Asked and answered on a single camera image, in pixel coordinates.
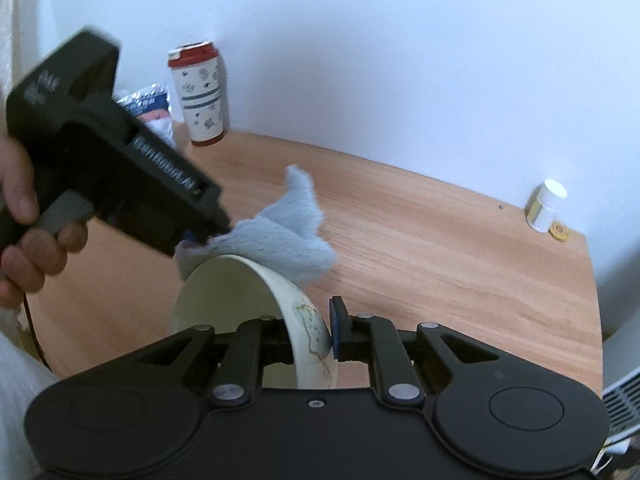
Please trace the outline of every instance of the gray cloth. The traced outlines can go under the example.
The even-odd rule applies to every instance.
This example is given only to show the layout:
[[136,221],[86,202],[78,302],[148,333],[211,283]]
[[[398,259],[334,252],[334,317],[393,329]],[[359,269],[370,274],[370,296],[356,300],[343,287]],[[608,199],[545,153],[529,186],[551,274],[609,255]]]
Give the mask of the gray cloth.
[[324,214],[316,202],[308,173],[289,166],[287,192],[251,220],[241,220],[226,235],[205,246],[181,242],[175,251],[181,277],[186,280],[204,261],[236,254],[283,275],[296,285],[317,280],[331,269],[335,251],[318,236]]

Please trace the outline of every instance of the ceramic bowl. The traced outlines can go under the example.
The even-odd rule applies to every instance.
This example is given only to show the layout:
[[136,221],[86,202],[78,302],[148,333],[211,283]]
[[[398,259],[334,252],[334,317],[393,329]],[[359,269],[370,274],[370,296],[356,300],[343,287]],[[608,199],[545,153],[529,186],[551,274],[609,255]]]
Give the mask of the ceramic bowl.
[[293,365],[265,367],[263,386],[335,388],[331,335],[316,307],[282,275],[246,258],[219,256],[195,269],[178,295],[171,329],[210,324],[217,333],[233,332],[260,316],[284,320],[294,357]]

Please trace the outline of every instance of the white container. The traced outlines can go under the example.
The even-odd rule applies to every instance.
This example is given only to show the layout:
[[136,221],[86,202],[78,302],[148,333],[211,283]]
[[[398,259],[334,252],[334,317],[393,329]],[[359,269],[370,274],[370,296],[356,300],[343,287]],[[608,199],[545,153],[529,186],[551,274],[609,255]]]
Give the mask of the white container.
[[191,142],[218,142],[223,137],[218,50],[211,41],[203,41],[174,48],[168,56]]
[[556,212],[565,198],[566,189],[562,184],[546,179],[527,213],[527,223],[539,233],[546,233],[556,219]]
[[246,258],[229,254],[200,264],[175,302],[171,332],[199,324],[211,325],[217,333],[234,332],[260,316],[284,320],[294,361],[267,366],[264,386],[335,388],[332,338],[314,304],[284,276]]

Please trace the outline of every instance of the human hand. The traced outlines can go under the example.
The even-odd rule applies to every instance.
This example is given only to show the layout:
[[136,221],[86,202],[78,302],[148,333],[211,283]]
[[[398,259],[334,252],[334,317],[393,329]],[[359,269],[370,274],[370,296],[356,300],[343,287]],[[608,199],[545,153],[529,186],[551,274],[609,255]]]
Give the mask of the human hand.
[[[27,151],[15,139],[0,133],[0,184],[11,216],[30,225],[39,216],[33,189],[33,166]],[[15,246],[7,247],[0,267],[8,279],[0,280],[0,307],[18,308],[25,292],[38,292],[45,276],[62,272],[66,254],[77,253],[86,245],[86,226],[69,224],[58,235],[32,228]]]

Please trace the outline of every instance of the white fabric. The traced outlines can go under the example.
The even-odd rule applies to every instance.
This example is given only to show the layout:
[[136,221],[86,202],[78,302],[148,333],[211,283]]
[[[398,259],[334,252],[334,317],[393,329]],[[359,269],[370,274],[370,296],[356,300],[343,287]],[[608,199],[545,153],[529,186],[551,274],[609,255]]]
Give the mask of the white fabric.
[[33,480],[40,467],[24,436],[29,403],[56,377],[0,333],[0,478]]
[[[6,132],[4,102],[16,69],[16,0],[0,0],[0,135]],[[0,479],[32,480],[40,468],[22,422],[33,398],[57,379],[19,350],[18,312],[0,308]]]

